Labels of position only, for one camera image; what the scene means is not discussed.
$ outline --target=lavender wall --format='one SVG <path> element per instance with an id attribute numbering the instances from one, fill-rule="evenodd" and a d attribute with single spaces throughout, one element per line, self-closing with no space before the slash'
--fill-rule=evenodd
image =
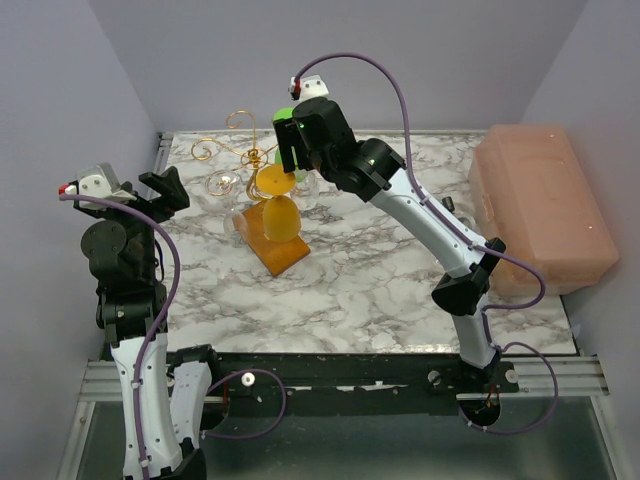
<path id="1" fill-rule="evenodd" d="M 334 51 L 368 54 L 410 101 L 414 128 L 517 122 L 586 0 L 89 0 L 143 105 L 166 131 L 224 128 L 246 108 L 269 126 L 289 79 Z M 372 67 L 314 69 L 358 128 L 399 128 Z"/>
<path id="2" fill-rule="evenodd" d="M 91 219 L 57 188 L 99 162 L 135 178 L 157 137 L 85 0 L 0 9 L 0 476 L 51 479 L 102 339 L 80 251 Z"/>
<path id="3" fill-rule="evenodd" d="M 602 283 L 566 297 L 566 306 L 579 345 L 603 364 L 638 476 L 639 25 L 640 2 L 591 0 L 523 117 L 567 126 L 620 250 Z"/>

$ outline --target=wine glass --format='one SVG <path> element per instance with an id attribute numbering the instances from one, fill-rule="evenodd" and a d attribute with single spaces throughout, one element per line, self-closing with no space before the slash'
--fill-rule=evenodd
<path id="1" fill-rule="evenodd" d="M 291 190 L 291 198 L 300 210 L 311 210 L 318 204 L 320 185 L 318 176 L 311 170 L 296 171 L 296 185 Z"/>
<path id="2" fill-rule="evenodd" d="M 205 181 L 205 190 L 213 197 L 212 213 L 224 215 L 222 225 L 224 234 L 234 247 L 239 246 L 249 229 L 247 219 L 242 214 L 242 204 L 238 196 L 242 192 L 240 175 L 231 170 L 213 172 Z"/>

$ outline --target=marble tabletop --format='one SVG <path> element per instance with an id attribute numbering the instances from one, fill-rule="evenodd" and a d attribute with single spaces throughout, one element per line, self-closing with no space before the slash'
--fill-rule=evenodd
<path id="1" fill-rule="evenodd" d="M 302 212 L 300 235 L 311 254 L 282 275 L 273 278 L 246 245 L 230 242 L 224 209 L 204 182 L 214 170 L 237 166 L 238 157 L 210 144 L 215 156 L 198 161 L 190 150 L 210 135 L 238 151 L 251 148 L 250 133 L 231 133 L 178 133 L 170 149 L 167 166 L 178 168 L 191 198 L 191 207 L 165 224 L 182 262 L 170 310 L 170 350 L 211 343 L 234 352 L 458 351 L 451 317 L 431 299 L 443 273 L 433 255 L 393 218 L 322 179 L 317 205 Z M 402 134 L 375 136 L 404 152 Z M 481 140 L 479 134 L 411 137 L 419 180 L 437 198 L 451 196 L 456 214 L 471 218 L 466 176 Z M 271 132 L 258 133 L 261 148 L 275 143 Z M 239 173 L 248 179 L 248 171 Z M 250 205 L 244 194 L 240 201 Z M 167 264 L 169 285 L 170 258 Z M 519 340 L 544 353 L 576 352 L 557 296 L 525 311 L 492 311 L 490 321 L 501 345 Z"/>

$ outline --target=purple cable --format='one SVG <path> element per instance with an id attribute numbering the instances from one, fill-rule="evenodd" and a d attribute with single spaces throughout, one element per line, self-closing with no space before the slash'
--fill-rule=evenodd
<path id="1" fill-rule="evenodd" d="M 271 430 L 276 428 L 282 421 L 282 418 L 284 417 L 284 411 L 287 408 L 287 391 L 284 388 L 284 384 L 282 383 L 282 380 L 280 380 L 277 375 L 275 375 L 274 373 L 271 373 L 268 370 L 262 370 L 260 368 L 250 368 L 248 370 L 242 370 L 240 372 L 231 373 L 226 377 L 224 377 L 222 380 L 218 380 L 216 383 L 214 383 L 209 388 L 207 393 L 214 391 L 216 388 L 220 387 L 221 385 L 224 385 L 225 382 L 228 382 L 229 380 L 232 380 L 236 377 L 240 377 L 245 373 L 261 373 L 263 375 L 268 375 L 271 378 L 273 378 L 278 384 L 278 387 L 280 387 L 280 392 L 282 393 L 282 406 L 280 407 L 280 412 L 278 413 L 278 416 L 276 417 L 275 421 L 268 428 L 256 433 L 249 433 L 246 435 L 226 435 L 224 433 L 205 432 L 205 435 L 213 438 L 221 438 L 223 440 L 251 440 L 251 439 L 266 435 Z"/>
<path id="2" fill-rule="evenodd" d="M 138 210 L 128 207 L 126 205 L 122 205 L 120 203 L 112 202 L 110 200 L 104 200 L 102 198 L 90 197 L 87 195 L 67 195 L 62 194 L 59 196 L 62 201 L 79 201 L 79 202 L 91 202 L 97 205 L 102 205 L 104 207 L 113 208 L 115 210 L 120 210 L 121 212 L 128 213 L 132 217 L 137 218 L 138 220 L 143 221 L 151 228 L 153 228 L 158 235 L 160 235 L 167 245 L 169 246 L 169 250 L 171 250 L 171 255 L 173 256 L 173 265 L 174 265 L 174 273 L 173 273 L 173 281 L 171 282 L 171 288 L 169 289 L 169 293 L 167 294 L 167 300 L 162 305 L 158 316 L 151 324 L 151 327 L 147 331 L 147 334 L 144 337 L 142 345 L 140 345 L 140 350 L 138 351 L 138 356 L 136 357 L 136 363 L 134 364 L 133 369 L 133 379 L 135 382 L 142 383 L 142 379 L 140 378 L 140 370 L 142 369 L 142 360 L 144 358 L 144 354 L 151 342 L 151 339 L 155 335 L 158 327 L 162 323 L 162 321 L 167 316 L 167 311 L 169 310 L 169 306 L 173 302 L 173 299 L 176 296 L 176 292 L 178 290 L 178 283 L 180 281 L 180 256 L 178 254 L 178 249 L 176 248 L 175 243 L 171 240 L 169 234 L 155 221 L 146 216 L 144 213 L 139 212 Z M 144 443 L 144 433 L 142 430 L 142 417 L 140 413 L 140 388 L 133 389 L 133 418 L 136 428 L 136 440 L 138 443 L 138 459 L 140 462 L 147 459 L 147 454 L 145 451 L 145 443 Z M 144 480 L 149 479 L 149 467 L 142 467 L 142 476 Z"/>
<path id="3" fill-rule="evenodd" d="M 456 227 L 453 224 L 453 222 L 451 222 L 444 215 L 444 213 L 442 213 L 435 205 L 433 205 L 433 203 L 431 203 L 431 199 L 428 198 L 427 195 L 424 193 L 424 191 L 422 189 L 422 186 L 420 185 L 420 183 L 416 179 L 415 174 L 413 172 L 413 157 L 411 155 L 411 138 L 410 138 L 411 137 L 411 132 L 409 130 L 409 113 L 407 112 L 407 103 L 406 103 L 406 101 L 404 99 L 404 95 L 402 94 L 402 91 L 400 89 L 400 85 L 398 85 L 398 82 L 396 81 L 395 78 L 393 78 L 393 75 L 391 75 L 391 72 L 389 72 L 389 70 L 387 70 L 384 66 L 380 65 L 377 61 L 373 60 L 372 58 L 367 57 L 366 55 L 362 55 L 360 53 L 354 53 L 354 52 L 330 53 L 330 54 L 318 57 L 315 60 L 312 60 L 311 62 L 307 63 L 296 74 L 295 81 L 299 82 L 300 78 L 302 77 L 302 75 L 304 75 L 311 67 L 313 67 L 313 66 L 315 66 L 315 65 L 317 65 L 317 64 L 319 64 L 321 62 L 324 62 L 325 60 L 330 60 L 332 58 L 356 58 L 358 60 L 362 60 L 364 62 L 367 62 L 370 65 L 373 65 L 374 67 L 376 67 L 378 70 L 380 70 L 380 72 L 382 72 L 382 74 L 385 77 L 387 77 L 389 82 L 391 82 L 391 85 L 393 86 L 393 89 L 395 90 L 396 95 L 398 96 L 398 101 L 400 102 L 400 110 L 402 112 L 402 126 L 403 126 L 403 129 L 404 129 L 404 144 L 405 144 L 405 156 L 406 156 L 406 163 L 407 163 L 407 176 L 408 176 L 409 182 L 413 186 L 416 194 L 420 198 L 422 205 L 424 205 L 427 209 L 429 209 L 429 211 L 431 213 L 433 213 L 444 225 L 446 225 L 446 227 L 455 236 L 457 236 L 465 245 L 467 245 L 468 248 L 475 249 L 475 250 L 481 251 L 483 253 L 486 253 L 486 254 L 489 254 L 489 255 L 493 255 L 493 256 L 498 257 L 500 259 L 506 260 L 506 261 L 508 261 L 510 263 L 513 263 L 514 265 L 517 265 L 517 266 L 527 270 L 534 277 L 536 277 L 538 282 L 540 282 L 540 291 L 539 291 L 538 295 L 533 300 L 530 300 L 529 302 L 520 303 L 520 304 L 513 304 L 513 305 L 488 304 L 488 305 L 485 305 L 480 310 L 480 314 L 481 314 L 481 317 L 482 317 L 482 326 L 483 326 L 484 333 L 485 333 L 485 336 L 487 338 L 487 341 L 489 342 L 489 344 L 495 345 L 495 343 L 493 341 L 493 338 L 491 336 L 491 329 L 489 328 L 489 319 L 487 318 L 487 314 L 486 314 L 487 310 L 491 310 L 491 309 L 495 309 L 495 310 L 522 310 L 524 308 L 529 308 L 529 307 L 537 304 L 538 302 L 540 302 L 540 300 L 542 300 L 542 298 L 544 297 L 544 294 L 546 293 L 546 290 L 547 290 L 547 286 L 546 286 L 546 283 L 544 281 L 544 278 L 542 277 L 540 272 L 538 272 L 531 265 L 528 265 L 525 262 L 523 262 L 521 260 L 518 260 L 518 259 L 516 259 L 516 258 L 514 258 L 514 257 L 512 257 L 510 255 L 506 255 L 504 253 L 500 253 L 500 252 L 498 252 L 496 250 L 493 250 L 491 248 L 485 247 L 484 245 L 476 244 L 470 238 L 468 238 L 458 227 Z M 552 376 L 553 381 L 554 381 L 554 385 L 556 385 L 556 389 L 555 389 L 556 395 L 554 397 L 554 403 L 553 403 L 552 407 L 549 409 L 549 412 L 548 412 L 548 415 L 550 416 L 550 414 L 552 414 L 553 411 L 555 410 L 555 405 L 556 405 L 557 400 L 558 400 L 557 380 L 555 378 L 555 373 L 553 371 L 553 368 L 551 367 L 551 364 L 546 360 L 546 358 L 544 358 L 544 356 L 540 352 L 535 350 L 533 347 L 530 347 L 530 346 L 528 346 L 528 345 L 526 345 L 524 343 L 521 343 L 521 342 L 511 342 L 502 351 L 506 351 L 509 347 L 511 347 L 513 345 L 521 345 L 521 346 L 523 346 L 525 348 L 528 348 L 533 353 L 538 355 L 545 362 L 547 367 L 549 368 L 549 371 L 551 372 L 551 376 Z"/>
<path id="4" fill-rule="evenodd" d="M 473 428 L 474 430 L 478 430 L 479 432 L 483 432 L 483 433 L 490 433 L 492 435 L 502 435 L 502 436 L 519 435 L 521 433 L 528 433 L 547 423 L 549 419 L 552 417 L 553 413 L 556 411 L 560 392 L 558 388 L 558 378 L 556 377 L 556 373 L 553 371 L 553 367 L 551 366 L 551 363 L 549 363 L 549 360 L 547 360 L 546 357 L 542 353 L 540 353 L 538 350 L 522 342 L 508 343 L 502 349 L 502 351 L 506 352 L 507 350 L 509 350 L 511 347 L 515 345 L 519 347 L 524 347 L 530 350 L 531 352 L 533 352 L 537 357 L 540 358 L 540 360 L 544 362 L 546 367 L 549 369 L 549 374 L 551 375 L 551 380 L 553 381 L 553 401 L 551 403 L 551 406 L 549 407 L 549 409 L 546 411 L 546 413 L 540 420 L 533 422 L 532 424 L 527 425 L 526 427 L 515 428 L 513 430 L 493 430 L 491 428 L 481 427 L 480 425 L 476 425 L 475 423 L 473 423 L 471 420 L 467 418 L 467 416 L 462 411 L 462 408 L 458 407 L 458 411 L 460 412 L 460 415 L 462 415 L 462 418 L 465 420 L 465 422 L 467 422 L 467 425 Z"/>

